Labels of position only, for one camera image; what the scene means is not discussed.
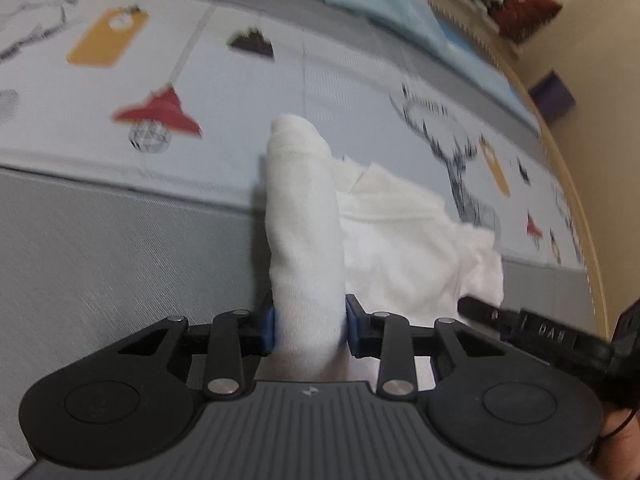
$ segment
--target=black circular pad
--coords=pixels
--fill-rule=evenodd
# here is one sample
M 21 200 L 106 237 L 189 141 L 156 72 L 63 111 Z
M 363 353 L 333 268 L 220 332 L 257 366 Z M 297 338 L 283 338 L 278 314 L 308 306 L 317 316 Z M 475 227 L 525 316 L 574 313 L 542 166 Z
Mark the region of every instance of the black circular pad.
M 464 453 L 502 466 L 546 467 L 581 457 L 601 408 L 579 380 L 534 360 L 469 358 L 429 396 L 438 433 Z
M 193 411 L 189 389 L 152 357 L 99 352 L 34 384 L 19 418 L 37 455 L 105 469 L 167 449 Z
M 484 408 L 495 418 L 511 424 L 535 424 L 556 412 L 556 398 L 535 384 L 502 383 L 485 391 Z
M 69 393 L 65 408 L 80 422 L 108 424 L 133 413 L 139 400 L 138 392 L 128 384 L 97 381 L 78 386 Z

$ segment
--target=grey ribbed plate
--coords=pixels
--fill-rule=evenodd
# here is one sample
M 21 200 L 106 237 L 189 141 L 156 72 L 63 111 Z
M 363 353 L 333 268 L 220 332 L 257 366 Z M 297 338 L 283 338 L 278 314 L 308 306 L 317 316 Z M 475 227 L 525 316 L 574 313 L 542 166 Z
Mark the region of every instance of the grey ribbed plate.
M 506 470 L 451 450 L 416 408 L 375 397 L 366 383 L 257 383 L 209 404 L 172 449 L 109 471 L 37 462 L 22 480 L 591 480 L 579 462 Z

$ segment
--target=black cable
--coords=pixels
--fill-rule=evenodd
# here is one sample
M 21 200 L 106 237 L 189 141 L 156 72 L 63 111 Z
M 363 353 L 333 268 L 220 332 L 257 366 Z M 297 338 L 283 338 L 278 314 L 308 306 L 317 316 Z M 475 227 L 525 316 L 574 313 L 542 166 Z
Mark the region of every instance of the black cable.
M 636 406 L 634 409 L 632 409 L 631 413 L 629 413 L 629 416 L 625 419 L 625 421 L 620 424 L 615 430 L 613 430 L 611 433 L 607 433 L 606 435 L 599 437 L 598 439 L 600 443 L 602 444 L 605 440 L 616 436 L 618 433 L 620 433 L 620 431 L 624 430 L 626 428 L 626 425 L 634 419 L 636 413 L 638 413 L 638 410 L 640 410 L 640 406 Z
M 596 458 L 600 453 L 600 449 L 602 448 L 602 444 L 607 440 L 609 440 L 610 438 L 616 436 L 618 433 L 620 433 L 620 431 L 624 430 L 626 426 L 632 420 L 634 420 L 634 417 L 638 414 L 638 411 L 640 411 L 640 403 L 634 409 L 631 410 L 631 413 L 629 413 L 628 417 L 615 430 L 613 430 L 611 433 L 607 433 L 604 436 L 599 436 L 596 439 L 596 442 L 593 444 L 593 447 L 591 447 L 591 452 L 587 457 L 587 463 L 593 463 L 594 460 L 596 460 Z

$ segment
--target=black mountain print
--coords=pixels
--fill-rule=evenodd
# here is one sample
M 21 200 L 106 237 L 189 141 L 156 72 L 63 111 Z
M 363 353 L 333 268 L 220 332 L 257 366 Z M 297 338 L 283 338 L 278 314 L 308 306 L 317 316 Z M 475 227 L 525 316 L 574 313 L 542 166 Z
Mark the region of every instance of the black mountain print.
M 520 163 L 520 159 L 518 159 L 518 168 L 520 169 L 520 176 L 527 183 L 527 185 L 530 186 L 531 181 L 529 180 L 529 173 L 527 173 L 527 170 L 525 170 L 522 167 L 522 164 Z
M 237 48 L 246 52 L 258 54 L 258 56 L 273 59 L 273 47 L 271 41 L 265 40 L 257 28 L 249 27 L 246 32 L 236 32 L 226 42 L 231 48 Z

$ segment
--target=red pillow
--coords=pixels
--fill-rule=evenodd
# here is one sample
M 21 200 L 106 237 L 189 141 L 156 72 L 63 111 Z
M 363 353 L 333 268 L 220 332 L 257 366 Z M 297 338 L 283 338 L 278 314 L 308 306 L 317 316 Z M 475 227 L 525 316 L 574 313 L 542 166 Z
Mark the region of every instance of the red pillow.
M 555 0 L 504 0 L 500 9 L 490 9 L 489 16 L 500 27 L 500 35 L 522 43 L 562 9 Z

